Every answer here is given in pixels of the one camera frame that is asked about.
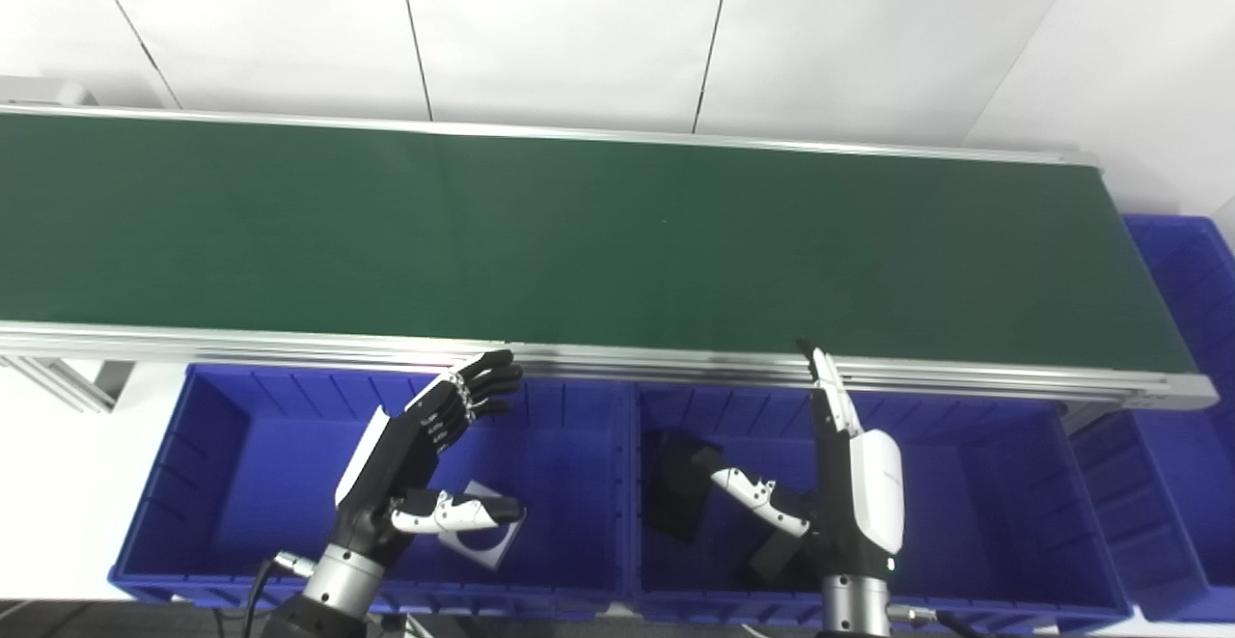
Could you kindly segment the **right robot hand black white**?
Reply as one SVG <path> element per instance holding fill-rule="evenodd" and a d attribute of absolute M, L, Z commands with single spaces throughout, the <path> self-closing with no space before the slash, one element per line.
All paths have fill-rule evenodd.
<path fill-rule="evenodd" d="M 802 541 L 820 578 L 890 581 L 905 534 L 902 452 L 883 429 L 866 429 L 834 355 L 804 339 L 816 489 L 811 497 L 731 465 L 711 449 L 692 463 L 713 485 L 773 529 Z"/>

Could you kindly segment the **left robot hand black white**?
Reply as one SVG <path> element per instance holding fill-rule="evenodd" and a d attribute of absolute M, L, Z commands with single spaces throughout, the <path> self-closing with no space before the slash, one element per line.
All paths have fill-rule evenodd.
<path fill-rule="evenodd" d="M 510 349 L 451 367 L 396 415 L 375 408 L 378 434 L 363 434 L 337 487 L 329 545 L 389 569 L 417 536 L 488 531 L 521 522 L 524 503 L 498 494 L 429 487 L 438 460 L 484 415 L 508 413 L 522 369 Z"/>

